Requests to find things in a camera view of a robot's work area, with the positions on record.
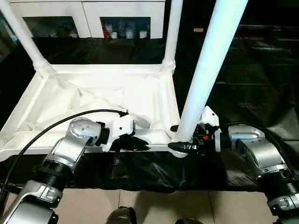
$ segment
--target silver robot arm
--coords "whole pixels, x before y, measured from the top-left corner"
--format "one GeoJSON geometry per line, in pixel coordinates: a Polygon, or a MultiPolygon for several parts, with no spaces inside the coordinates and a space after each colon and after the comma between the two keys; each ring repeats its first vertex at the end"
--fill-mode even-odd
{"type": "Polygon", "coordinates": [[[25,184],[1,217],[0,224],[56,224],[58,215],[53,208],[58,206],[85,146],[101,145],[109,150],[121,135],[134,134],[134,127],[134,121],[127,116],[117,119],[110,128],[87,118],[71,121],[65,136],[45,157],[32,180],[25,184]]]}
{"type": "Polygon", "coordinates": [[[290,169],[265,134],[248,125],[228,128],[232,149],[238,151],[264,191],[278,224],[299,223],[299,193],[290,169]]]}

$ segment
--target white pole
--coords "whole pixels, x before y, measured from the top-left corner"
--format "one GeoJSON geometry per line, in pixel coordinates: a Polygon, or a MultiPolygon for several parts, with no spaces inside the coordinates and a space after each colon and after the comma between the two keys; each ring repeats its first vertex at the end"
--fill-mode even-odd
{"type": "Polygon", "coordinates": [[[176,140],[190,141],[248,0],[217,0],[197,62],[176,140]]]}
{"type": "Polygon", "coordinates": [[[43,69],[49,67],[50,64],[42,56],[41,52],[38,50],[37,46],[34,44],[33,40],[29,36],[28,31],[23,27],[19,18],[11,9],[7,0],[0,0],[0,10],[6,18],[6,20],[8,21],[10,27],[13,29],[14,33],[19,38],[24,49],[27,51],[29,57],[33,62],[34,67],[36,69],[43,69]]]}
{"type": "Polygon", "coordinates": [[[175,68],[175,54],[178,42],[178,30],[181,21],[183,0],[172,0],[167,32],[167,41],[163,64],[168,69],[175,68]]]}

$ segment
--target tile floor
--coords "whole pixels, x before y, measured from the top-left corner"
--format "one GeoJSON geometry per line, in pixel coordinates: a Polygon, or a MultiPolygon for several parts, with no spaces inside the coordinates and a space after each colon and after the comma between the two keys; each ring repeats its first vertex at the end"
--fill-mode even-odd
{"type": "Polygon", "coordinates": [[[203,224],[271,224],[276,220],[263,194],[228,191],[161,194],[66,189],[56,213],[60,224],[103,224],[109,213],[119,206],[134,207],[138,224],[174,224],[182,217],[192,217],[203,224]]]}

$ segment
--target white cabinet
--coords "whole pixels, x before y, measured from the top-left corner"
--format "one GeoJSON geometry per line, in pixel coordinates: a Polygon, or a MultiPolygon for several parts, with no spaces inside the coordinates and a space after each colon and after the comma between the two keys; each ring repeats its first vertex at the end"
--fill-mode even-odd
{"type": "Polygon", "coordinates": [[[83,7],[92,37],[104,37],[102,27],[105,25],[105,18],[108,21],[117,18],[119,23],[124,22],[126,18],[130,18],[132,21],[143,18],[143,23],[150,25],[148,28],[150,38],[162,38],[164,2],[83,2],[83,7]]]}
{"type": "Polygon", "coordinates": [[[91,36],[81,2],[19,2],[10,5],[26,22],[31,36],[34,32],[43,32],[45,24],[53,30],[54,36],[54,32],[63,33],[66,29],[79,37],[91,36]]]}
{"type": "Polygon", "coordinates": [[[126,35],[131,32],[139,38],[142,32],[155,39],[163,35],[164,1],[11,0],[10,5],[36,37],[132,38],[126,35]]]}

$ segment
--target black tablecloth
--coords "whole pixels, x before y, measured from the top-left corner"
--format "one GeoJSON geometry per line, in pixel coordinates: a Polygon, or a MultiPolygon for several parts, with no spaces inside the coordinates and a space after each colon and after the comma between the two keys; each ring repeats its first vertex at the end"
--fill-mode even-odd
{"type": "MultiPolygon", "coordinates": [[[[179,37],[173,79],[180,112],[203,39],[204,34],[179,37]]],[[[35,42],[53,64],[161,63],[165,48],[164,40],[37,38],[35,42]]],[[[296,163],[299,155],[298,49],[297,40],[235,38],[207,103],[222,124],[241,120],[271,127],[287,142],[285,153],[295,172],[299,170],[296,163]]],[[[0,71],[0,125],[3,125],[34,70],[30,59],[19,46],[0,63],[0,71]]],[[[12,182],[22,185],[43,157],[23,156],[12,182]]],[[[1,180],[13,159],[11,157],[0,163],[1,180]]],[[[112,166],[113,160],[113,153],[84,155],[69,187],[159,192],[188,189],[259,190],[242,157],[229,149],[204,158],[187,156],[183,159],[167,152],[123,153],[118,167],[112,166]]]]}

